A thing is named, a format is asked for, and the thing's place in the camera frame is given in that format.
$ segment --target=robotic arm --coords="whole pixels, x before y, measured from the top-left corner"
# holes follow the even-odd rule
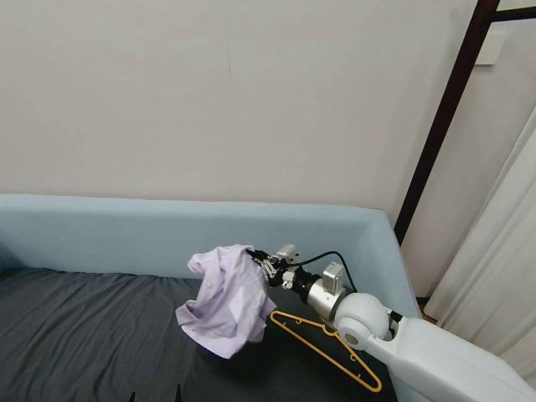
[[[536,392],[503,360],[419,318],[403,317],[374,296],[346,293],[344,266],[322,276],[296,262],[296,247],[274,255],[250,251],[269,286],[292,290],[350,348],[374,356],[396,377],[434,402],[536,402]]]

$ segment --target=purple shirt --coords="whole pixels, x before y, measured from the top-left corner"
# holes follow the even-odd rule
[[[193,255],[188,268],[203,274],[203,282],[197,299],[175,311],[183,331],[222,358],[233,356],[247,341],[260,342],[266,317],[276,308],[248,249],[231,245]]]

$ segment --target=white wall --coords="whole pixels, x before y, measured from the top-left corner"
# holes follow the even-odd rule
[[[398,208],[474,1],[0,4],[0,191]]]
[[[493,27],[511,31],[507,42],[495,66],[473,70],[403,243],[420,296],[448,268],[536,104],[536,21]]]

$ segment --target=plastic hanger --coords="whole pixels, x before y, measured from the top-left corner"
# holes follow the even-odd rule
[[[314,327],[318,327],[318,328],[321,328],[324,333],[326,335],[328,335],[329,337],[335,337],[349,352],[350,352],[350,360],[353,361],[353,362],[358,362],[366,371],[367,373],[370,374],[370,376],[374,379],[374,381],[376,382],[376,385],[373,386],[373,385],[370,385],[368,383],[366,383],[365,381],[363,381],[361,379],[361,374],[354,374],[352,373],[350,370],[348,370],[346,367],[344,367],[342,364],[340,364],[337,360],[335,360],[334,358],[332,358],[331,356],[329,356],[328,354],[326,354],[325,352],[323,352],[322,350],[320,350],[319,348],[317,348],[315,345],[313,345],[312,343],[310,343],[309,341],[307,341],[305,338],[303,338],[302,336],[298,335],[297,333],[295,333],[294,331],[292,331],[289,327],[286,326],[286,323],[285,322],[280,322],[280,321],[277,321],[276,319],[276,316],[283,316],[283,317],[287,317],[287,318],[291,318],[293,320],[295,320],[296,324],[297,325],[301,325],[302,323],[305,323],[305,324],[309,324],[309,325],[312,325]],[[321,324],[319,322],[314,322],[314,321],[310,321],[310,320],[307,320],[306,318],[302,318],[302,317],[298,317],[298,316],[293,316],[292,314],[289,314],[287,312],[280,312],[278,310],[274,310],[271,314],[270,314],[270,319],[273,321],[273,323],[275,323],[276,325],[278,325],[279,327],[283,328],[285,331],[287,331],[288,333],[290,333],[294,338],[297,338],[299,341],[301,341],[302,343],[305,343],[309,348],[311,348],[312,350],[314,350],[315,352],[317,352],[318,354],[320,354],[323,358],[325,358],[326,360],[328,360],[329,362],[331,362],[332,364],[334,364],[337,368],[339,368],[340,370],[342,370],[345,374],[349,375],[350,377],[352,377],[352,379],[354,379],[355,381],[357,381],[358,383],[360,383],[363,387],[365,387],[366,389],[368,389],[369,391],[371,392],[374,392],[374,393],[378,393],[379,391],[382,390],[382,382],[381,380],[378,378],[378,376],[370,369],[370,367],[353,351],[353,349],[351,349],[342,339],[341,337],[339,337],[338,335],[338,332],[337,331],[329,331],[327,328],[326,328],[326,325],[325,324]]]

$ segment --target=dark gray bedsheet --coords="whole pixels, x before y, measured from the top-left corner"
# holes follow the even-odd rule
[[[136,391],[136,401],[173,402],[178,384],[184,402],[396,400],[381,363],[368,359],[384,382],[384,390],[372,394],[270,322],[263,343],[247,345],[231,360],[207,352],[174,316],[177,306],[195,298],[198,284],[0,272],[0,400],[127,402]],[[271,296],[281,310],[315,319],[296,295],[274,290]],[[348,362],[333,340],[298,330]]]

